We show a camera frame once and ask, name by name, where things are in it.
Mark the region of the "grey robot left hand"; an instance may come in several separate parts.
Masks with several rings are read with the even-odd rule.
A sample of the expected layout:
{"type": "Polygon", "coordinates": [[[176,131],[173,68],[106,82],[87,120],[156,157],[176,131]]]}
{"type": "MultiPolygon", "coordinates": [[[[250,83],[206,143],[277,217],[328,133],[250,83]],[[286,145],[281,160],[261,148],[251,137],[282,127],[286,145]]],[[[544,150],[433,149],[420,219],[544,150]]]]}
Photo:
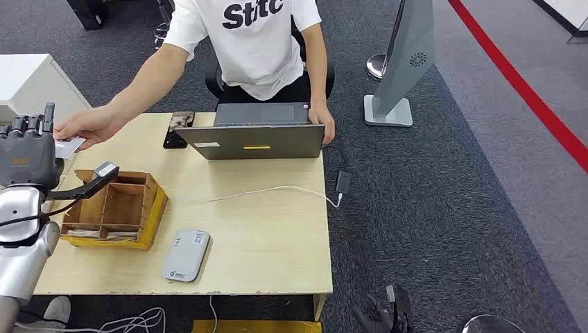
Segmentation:
{"type": "Polygon", "coordinates": [[[55,154],[53,116],[55,104],[44,113],[16,116],[1,126],[1,185],[32,184],[43,192],[55,189],[64,162],[55,154]]]}

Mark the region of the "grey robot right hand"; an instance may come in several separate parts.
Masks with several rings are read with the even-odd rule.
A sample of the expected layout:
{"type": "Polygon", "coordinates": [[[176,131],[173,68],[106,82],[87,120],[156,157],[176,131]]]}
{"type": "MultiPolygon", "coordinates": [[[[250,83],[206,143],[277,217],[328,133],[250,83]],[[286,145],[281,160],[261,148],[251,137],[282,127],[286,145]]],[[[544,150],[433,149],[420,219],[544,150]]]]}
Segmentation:
{"type": "Polygon", "coordinates": [[[367,294],[366,297],[370,303],[368,315],[363,312],[359,305],[353,305],[352,307],[353,315],[360,326],[365,332],[392,332],[393,319],[389,311],[372,295],[367,294]]]}

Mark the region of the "person's right hand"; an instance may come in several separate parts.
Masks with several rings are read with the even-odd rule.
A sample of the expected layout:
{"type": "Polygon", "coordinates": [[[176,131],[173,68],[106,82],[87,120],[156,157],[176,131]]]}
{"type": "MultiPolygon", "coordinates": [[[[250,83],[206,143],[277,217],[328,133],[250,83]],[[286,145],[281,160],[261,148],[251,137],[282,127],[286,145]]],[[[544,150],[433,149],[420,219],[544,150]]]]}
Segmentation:
{"type": "Polygon", "coordinates": [[[53,129],[56,140],[66,140],[81,137],[84,142],[77,148],[77,152],[106,142],[117,134],[128,120],[118,112],[105,106],[75,112],[65,121],[53,129]]]}

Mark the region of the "person's left hand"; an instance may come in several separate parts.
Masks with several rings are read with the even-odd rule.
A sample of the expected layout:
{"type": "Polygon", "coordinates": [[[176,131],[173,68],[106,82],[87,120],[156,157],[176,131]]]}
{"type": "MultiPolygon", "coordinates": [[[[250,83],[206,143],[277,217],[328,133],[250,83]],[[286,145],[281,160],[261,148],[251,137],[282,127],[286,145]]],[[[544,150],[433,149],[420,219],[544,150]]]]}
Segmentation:
{"type": "Polygon", "coordinates": [[[324,135],[322,144],[327,145],[334,139],[336,134],[335,121],[332,117],[326,103],[312,103],[309,109],[309,120],[312,124],[322,124],[324,135]]]}

